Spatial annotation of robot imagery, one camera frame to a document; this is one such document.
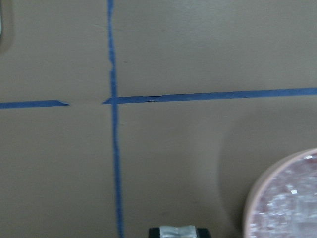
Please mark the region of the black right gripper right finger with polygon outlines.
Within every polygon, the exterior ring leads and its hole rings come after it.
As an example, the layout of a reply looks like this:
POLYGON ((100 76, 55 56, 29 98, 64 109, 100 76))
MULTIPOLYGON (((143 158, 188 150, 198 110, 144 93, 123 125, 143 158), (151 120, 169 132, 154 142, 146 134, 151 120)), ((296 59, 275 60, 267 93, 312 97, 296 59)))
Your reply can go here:
POLYGON ((211 238, 211 234, 207 228, 197 228, 198 238, 211 238))

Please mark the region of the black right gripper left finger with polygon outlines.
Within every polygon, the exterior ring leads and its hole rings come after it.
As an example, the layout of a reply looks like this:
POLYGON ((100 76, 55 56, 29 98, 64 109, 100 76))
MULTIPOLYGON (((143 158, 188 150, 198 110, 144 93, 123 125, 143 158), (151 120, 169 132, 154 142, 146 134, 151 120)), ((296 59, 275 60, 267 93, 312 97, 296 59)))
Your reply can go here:
POLYGON ((160 238, 160 228, 149 228, 148 238, 160 238))

